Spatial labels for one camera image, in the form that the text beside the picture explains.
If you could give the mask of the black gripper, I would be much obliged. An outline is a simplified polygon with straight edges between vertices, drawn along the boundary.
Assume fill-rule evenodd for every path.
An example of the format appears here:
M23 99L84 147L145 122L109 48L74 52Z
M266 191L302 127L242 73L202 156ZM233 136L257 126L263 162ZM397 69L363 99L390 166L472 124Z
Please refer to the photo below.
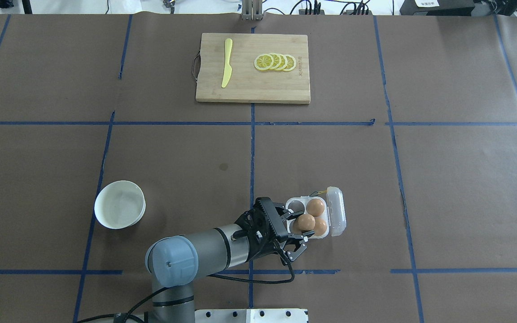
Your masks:
M247 262L267 255L277 254L282 263L290 263L307 249L307 243L286 243L289 233L283 221L297 219L304 214L304 206L288 209L284 204L275 204L269 197L256 198L252 209L242 213L234 222L241 233L236 238L248 241Z

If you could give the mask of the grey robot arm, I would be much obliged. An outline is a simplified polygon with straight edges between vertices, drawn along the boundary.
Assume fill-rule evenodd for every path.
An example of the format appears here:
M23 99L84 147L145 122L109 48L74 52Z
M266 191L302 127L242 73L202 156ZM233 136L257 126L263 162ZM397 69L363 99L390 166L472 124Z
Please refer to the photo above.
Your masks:
M268 197L259 197L252 208L234 223L199 233L176 235L152 244L145 255L145 266L152 276L152 294L138 304L151 301L144 323L195 322L193 282L213 277L245 284L269 284L267 280L242 279L222 275L223 270L267 255L279 256L290 278L295 279L292 263L306 250L314 235L310 229L291 233L285 226L302 212L291 211Z

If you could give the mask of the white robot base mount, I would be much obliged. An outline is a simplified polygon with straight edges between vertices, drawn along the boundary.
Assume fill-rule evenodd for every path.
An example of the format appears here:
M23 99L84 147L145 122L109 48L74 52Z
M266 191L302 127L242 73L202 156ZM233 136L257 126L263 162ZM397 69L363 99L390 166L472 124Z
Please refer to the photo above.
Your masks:
M307 309L200 309L196 323L308 323Z

